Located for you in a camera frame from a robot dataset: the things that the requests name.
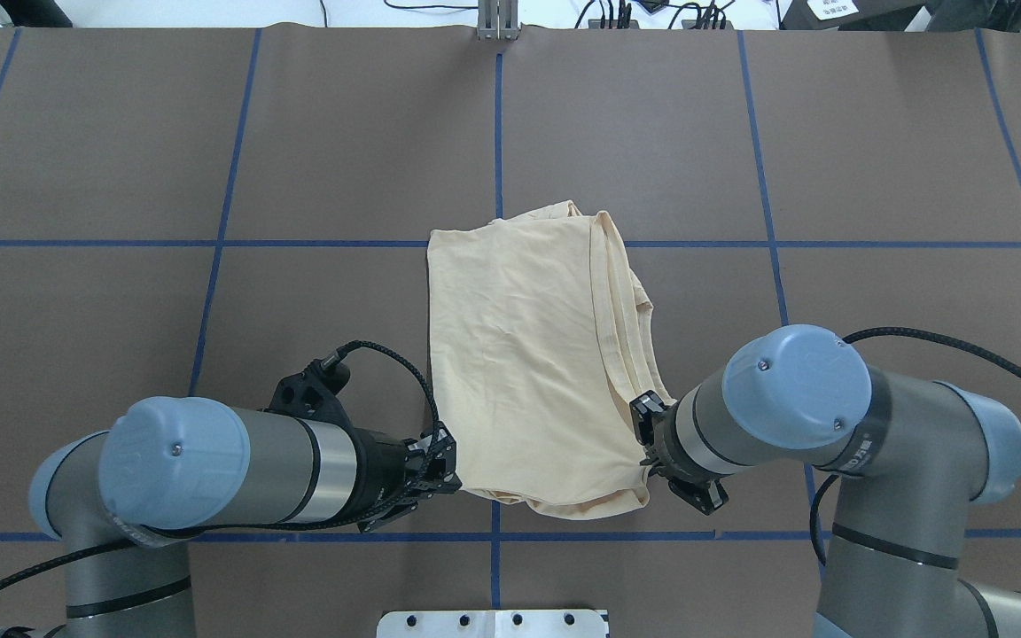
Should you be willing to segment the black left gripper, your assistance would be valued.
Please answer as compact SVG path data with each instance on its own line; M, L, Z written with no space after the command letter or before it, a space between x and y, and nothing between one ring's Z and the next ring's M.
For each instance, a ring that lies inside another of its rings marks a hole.
M422 501L453 495L461 488L456 440L445 424L431 425L418 439L394 439L366 429L357 429L356 435L363 444L364 467L357 500L358 532L376 532L414 513Z

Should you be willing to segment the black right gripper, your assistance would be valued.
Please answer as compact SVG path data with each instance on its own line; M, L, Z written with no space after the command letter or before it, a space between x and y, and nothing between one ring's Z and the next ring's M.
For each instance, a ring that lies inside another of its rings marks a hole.
M668 479L670 492L704 516L729 501L725 476L698 477L698 467L683 447L676 429L678 408L669 408L657 392L644 392L629 402L637 444L650 462L650 475Z

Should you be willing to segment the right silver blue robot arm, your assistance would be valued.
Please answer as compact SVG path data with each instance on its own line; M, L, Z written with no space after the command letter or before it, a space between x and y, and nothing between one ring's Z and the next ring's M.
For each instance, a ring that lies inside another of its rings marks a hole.
M645 465L704 514L729 499L724 479L781 459L826 473L810 508L839 485L815 637L1021 637L1021 591L972 584L960 560L969 509L1021 478L1021 421L947 381L869 366L854 348L895 336L1021 367L938 332L878 327L840 338L790 324L756 338L680 402L653 391L629 402Z

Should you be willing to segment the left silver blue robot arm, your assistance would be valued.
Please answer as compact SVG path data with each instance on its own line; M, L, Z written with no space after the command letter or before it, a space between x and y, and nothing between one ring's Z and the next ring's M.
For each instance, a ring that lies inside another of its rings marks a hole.
M357 428L331 394L232 408L149 397L36 470L28 507L70 552L62 637L193 637L188 541L211 529L362 533L459 488L456 443L434 423L414 440Z

